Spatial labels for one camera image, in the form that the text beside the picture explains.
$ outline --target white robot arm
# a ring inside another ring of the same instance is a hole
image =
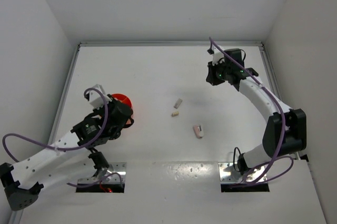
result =
[[[93,113],[39,153],[13,165],[0,165],[0,179],[13,211],[33,204],[41,190],[82,177],[103,176],[109,169],[109,163],[95,146],[117,139],[123,128],[133,124],[133,111],[128,105],[105,95],[100,85],[89,90],[85,97],[94,107]],[[88,158],[64,164],[85,153]]]
[[[255,70],[252,68],[245,69],[241,49],[235,48],[226,51],[223,51],[221,47],[219,49],[211,44],[208,50],[208,53],[213,56],[213,60],[208,63],[209,73],[206,81],[212,85],[229,82],[254,104],[267,123],[262,143],[253,150],[239,156],[237,166],[241,174],[272,159],[279,143],[282,129],[280,109],[285,115],[286,128],[278,156],[305,149],[305,113],[301,109],[294,110],[284,104],[263,86],[262,80]]]

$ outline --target white enclosure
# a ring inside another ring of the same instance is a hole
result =
[[[268,86],[259,46],[240,46],[246,66]],[[222,193],[218,161],[233,149],[262,141],[265,121],[229,84],[206,83],[207,46],[82,46],[60,104],[52,136],[60,138],[90,113],[83,90],[100,83],[108,93],[127,95],[135,123],[97,149],[109,162],[126,162],[125,193],[75,193],[67,185],[41,193],[13,216],[16,223],[324,223],[305,161],[270,183],[270,192]],[[175,101],[183,100],[172,118]],[[192,130],[202,123],[205,136]],[[270,177],[288,167],[275,164]]]
[[[285,0],[47,0],[72,42],[267,38]]]

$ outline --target purple cable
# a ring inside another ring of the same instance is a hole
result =
[[[100,135],[102,134],[103,130],[105,129],[105,126],[106,126],[106,123],[107,123],[107,117],[108,117],[108,108],[107,108],[107,102],[105,100],[105,97],[104,97],[104,95],[99,90],[97,90],[95,88],[86,89],[84,91],[84,96],[87,94],[88,91],[95,91],[95,92],[97,92],[100,95],[100,97],[102,98],[102,100],[103,100],[103,103],[104,103],[104,120],[103,120],[103,124],[102,124],[100,130],[98,131],[97,135],[95,135],[95,137],[93,139],[91,139],[90,141],[88,141],[86,144],[83,144],[83,145],[78,146],[78,147],[73,147],[73,148],[57,148],[60,151],[72,151],[72,150],[78,150],[78,149],[85,148],[85,147],[89,146],[90,144],[92,144],[94,141],[96,141],[98,139],[98,137],[100,137]],[[19,161],[12,155],[12,153],[9,151],[9,149],[8,149],[8,147],[6,145],[6,138],[9,137],[9,136],[15,136],[15,137],[18,137],[18,138],[23,139],[25,141],[28,141],[30,143],[33,143],[35,145],[39,145],[40,147],[44,147],[44,148],[47,148],[47,149],[55,150],[55,147],[52,147],[52,146],[47,145],[47,144],[40,143],[38,141],[35,141],[33,139],[30,139],[30,138],[27,138],[27,137],[22,136],[20,134],[17,134],[17,133],[8,133],[8,134],[6,134],[2,138],[2,145],[4,146],[4,149],[5,149],[6,153],[15,162],[19,162]]]
[[[106,175],[106,176],[103,176],[103,177],[101,177],[100,179],[98,179],[97,181],[95,181],[95,182],[93,182],[93,183],[89,183],[89,184],[86,184],[86,185],[83,185],[83,186],[79,186],[79,185],[73,184],[73,183],[67,183],[67,185],[72,186],[72,187],[76,187],[76,188],[88,188],[88,187],[93,186],[94,184],[97,184],[97,183],[102,182],[104,179],[106,179],[106,178],[108,178],[108,177],[111,177],[111,176],[113,176],[113,175],[119,176],[119,178],[120,178],[120,183],[121,183],[121,187],[123,187],[122,177],[121,177],[121,175],[118,174],[117,172],[112,172],[111,174]]]
[[[283,176],[283,175],[286,174],[288,171],[290,171],[291,168],[294,166],[294,159],[293,159],[292,157],[290,157],[289,155],[285,155],[285,156],[283,156],[283,157],[277,157],[276,160],[284,159],[284,158],[290,159],[291,164],[290,164],[290,166],[289,166],[285,171],[283,171],[282,173],[280,173],[280,174],[278,174],[278,175],[274,176],[273,178],[270,178],[270,179],[268,179],[268,180],[266,180],[266,181],[263,181],[263,182],[258,182],[258,183],[253,183],[253,184],[240,184],[240,183],[236,183],[236,184],[233,184],[233,185],[231,186],[231,188],[249,187],[249,186],[255,186],[255,185],[257,185],[257,184],[264,184],[264,183],[268,183],[268,182],[270,182],[270,181],[273,181],[273,180],[276,179],[276,178],[279,178],[279,177]],[[246,182],[247,176],[250,175],[250,174],[252,173],[251,171],[254,172],[254,169],[259,168],[259,167],[264,166],[264,165],[267,165],[268,163],[269,163],[269,162],[265,162],[265,163],[263,163],[263,164],[259,164],[259,165],[255,166],[254,168],[252,168],[249,172],[247,172],[247,173],[244,175],[244,178],[242,179],[241,182],[243,182],[243,181]]]
[[[211,44],[213,46],[215,46],[224,56],[226,56],[231,62],[233,62],[236,66],[238,66],[241,70],[243,70],[244,72],[246,72],[258,85],[262,86],[261,89],[263,89],[263,91],[271,98],[271,100],[275,103],[275,105],[277,106],[278,110],[280,111],[281,114],[281,119],[282,119],[282,128],[281,128],[281,135],[280,135],[280,139],[279,142],[277,144],[276,150],[273,154],[272,159],[270,160],[270,162],[268,162],[267,167],[265,168],[265,170],[262,172],[262,174],[256,178],[254,181],[251,182],[247,182],[244,180],[245,183],[247,184],[256,184],[261,178],[263,178],[263,176],[270,170],[271,166],[273,165],[273,163],[277,160],[277,156],[279,155],[281,146],[282,146],[282,141],[284,138],[284,134],[285,134],[285,116],[284,116],[284,112],[280,106],[280,104],[278,103],[278,101],[276,100],[276,98],[273,96],[273,94],[266,88],[264,87],[259,80],[257,80],[248,70],[246,70],[240,63],[238,63],[236,60],[234,60],[233,58],[231,58],[225,51],[223,51],[216,43],[215,41],[210,37],[210,41]]]

